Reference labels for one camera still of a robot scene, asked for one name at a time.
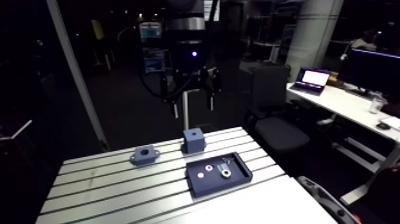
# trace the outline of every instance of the yellow object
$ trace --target yellow object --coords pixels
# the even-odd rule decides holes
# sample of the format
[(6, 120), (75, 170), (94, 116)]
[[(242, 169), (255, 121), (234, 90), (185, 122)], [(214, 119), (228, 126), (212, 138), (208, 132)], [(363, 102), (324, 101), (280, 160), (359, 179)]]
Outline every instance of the yellow object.
[(101, 40), (104, 38), (103, 28), (101, 27), (101, 23), (98, 20), (92, 20), (93, 31), (95, 32), (95, 36), (97, 40)]

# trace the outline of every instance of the white column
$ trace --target white column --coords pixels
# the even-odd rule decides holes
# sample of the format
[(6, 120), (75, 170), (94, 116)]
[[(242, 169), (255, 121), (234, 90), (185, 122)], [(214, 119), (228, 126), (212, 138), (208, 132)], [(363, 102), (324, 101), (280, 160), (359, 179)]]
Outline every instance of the white column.
[(286, 59), (286, 64), (292, 68), (290, 82), (296, 80), (301, 67), (321, 66), (342, 4), (343, 0), (306, 0), (303, 3)]

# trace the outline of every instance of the computer monitor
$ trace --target computer monitor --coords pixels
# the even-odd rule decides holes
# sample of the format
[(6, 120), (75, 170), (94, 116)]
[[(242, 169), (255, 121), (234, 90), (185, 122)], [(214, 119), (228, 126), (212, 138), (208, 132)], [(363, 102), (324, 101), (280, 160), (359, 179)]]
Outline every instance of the computer monitor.
[(366, 90), (400, 96), (400, 57), (352, 49), (338, 79)]

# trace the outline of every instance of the chair armrest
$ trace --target chair armrest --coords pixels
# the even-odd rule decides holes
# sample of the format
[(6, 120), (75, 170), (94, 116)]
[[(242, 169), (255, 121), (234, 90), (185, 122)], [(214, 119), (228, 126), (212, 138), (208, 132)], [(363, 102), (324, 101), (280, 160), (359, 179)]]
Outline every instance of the chair armrest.
[(313, 107), (313, 105), (310, 104), (309, 102), (298, 100), (298, 99), (292, 99), (290, 102), (292, 104), (294, 104), (300, 108), (306, 109), (306, 110), (309, 110)]
[(244, 124), (247, 130), (253, 131), (258, 120), (265, 118), (265, 113), (254, 107), (246, 107)]
[(247, 107), (247, 113), (250, 115), (253, 115), (257, 120), (265, 118), (266, 113), (260, 111), (259, 109), (255, 107)]

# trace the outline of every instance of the blue block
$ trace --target blue block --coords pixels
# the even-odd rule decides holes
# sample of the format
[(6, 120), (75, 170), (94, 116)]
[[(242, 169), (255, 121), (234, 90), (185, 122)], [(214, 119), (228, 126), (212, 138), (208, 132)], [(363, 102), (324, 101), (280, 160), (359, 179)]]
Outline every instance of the blue block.
[(183, 131), (185, 144), (182, 147), (184, 153), (198, 153), (204, 150), (205, 140), (200, 128), (193, 128)]
[(154, 163), (155, 159), (160, 156), (160, 152), (154, 149), (154, 146), (147, 145), (136, 148), (135, 153), (130, 156), (130, 162), (136, 166)]

